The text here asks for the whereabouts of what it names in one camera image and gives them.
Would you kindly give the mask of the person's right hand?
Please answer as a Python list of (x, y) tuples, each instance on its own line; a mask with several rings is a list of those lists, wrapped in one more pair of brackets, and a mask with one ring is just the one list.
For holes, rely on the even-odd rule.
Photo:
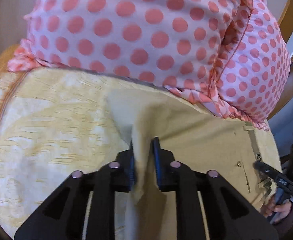
[(268, 200), (267, 204), (264, 204), (262, 206), (261, 214), (265, 218), (275, 215), (273, 222), (277, 223), (289, 215), (291, 208), (292, 208), (292, 203), (289, 200), (285, 201), (284, 204), (277, 205), (275, 202), (275, 195), (273, 195)]

